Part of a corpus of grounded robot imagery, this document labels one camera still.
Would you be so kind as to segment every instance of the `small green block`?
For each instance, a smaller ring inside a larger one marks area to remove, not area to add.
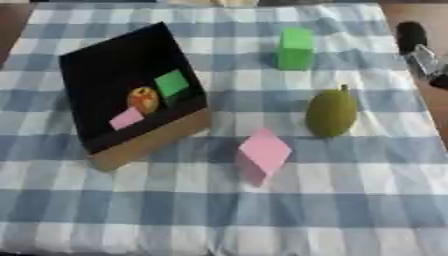
[[[165,100],[188,87],[187,80],[177,69],[157,77],[156,84]]]
[[[278,68],[305,70],[313,61],[313,32],[304,28],[285,28],[278,47]]]

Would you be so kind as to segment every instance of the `toy block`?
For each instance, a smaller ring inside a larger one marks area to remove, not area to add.
[[[167,105],[175,100],[176,94],[188,87],[187,80],[177,69],[157,77],[156,84]]]
[[[143,120],[143,116],[134,107],[128,108],[118,116],[109,121],[115,130],[120,130]]]
[[[236,164],[255,186],[262,185],[286,161],[291,148],[266,128],[262,128],[238,148]]]
[[[304,28],[285,28],[278,47],[278,68],[305,70],[313,61],[313,32]]]

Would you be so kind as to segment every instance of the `small pink block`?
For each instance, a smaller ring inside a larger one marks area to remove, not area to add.
[[[266,128],[250,136],[238,148],[237,165],[247,179],[260,186],[286,161],[291,148]]]
[[[143,116],[134,107],[130,107],[109,121],[115,130],[123,129],[133,123],[143,120]]]

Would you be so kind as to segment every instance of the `green fruit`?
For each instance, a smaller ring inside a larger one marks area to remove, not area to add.
[[[306,113],[306,124],[318,137],[334,137],[346,132],[356,120],[356,100],[348,92],[325,90],[311,100]]]

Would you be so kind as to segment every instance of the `wooden table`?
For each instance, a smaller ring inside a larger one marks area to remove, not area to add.
[[[34,4],[0,4],[0,67],[10,48],[19,37]],[[448,53],[448,4],[382,4],[392,32],[398,23],[408,20],[420,22],[427,30],[430,47],[436,54]],[[416,79],[445,146],[448,147],[448,90],[429,86]]]
[[[417,21],[426,29],[430,48],[437,54],[448,53],[448,4],[383,4],[392,32],[403,21]],[[448,148],[448,90],[429,86],[415,79],[440,136]]]

